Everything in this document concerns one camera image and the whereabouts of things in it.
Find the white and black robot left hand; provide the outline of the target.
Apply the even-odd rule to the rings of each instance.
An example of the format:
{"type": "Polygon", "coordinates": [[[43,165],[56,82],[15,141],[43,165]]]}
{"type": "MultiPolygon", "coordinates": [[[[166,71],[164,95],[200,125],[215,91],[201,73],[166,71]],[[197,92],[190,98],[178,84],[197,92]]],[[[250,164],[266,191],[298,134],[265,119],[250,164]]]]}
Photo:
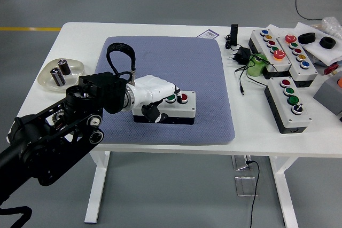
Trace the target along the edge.
{"type": "Polygon", "coordinates": [[[124,108],[130,111],[140,106],[149,122],[159,123],[168,115],[160,113],[158,105],[171,95],[175,95],[179,101],[182,99],[181,91],[174,83],[152,75],[143,76],[136,79],[134,84],[126,85],[124,108]]]}

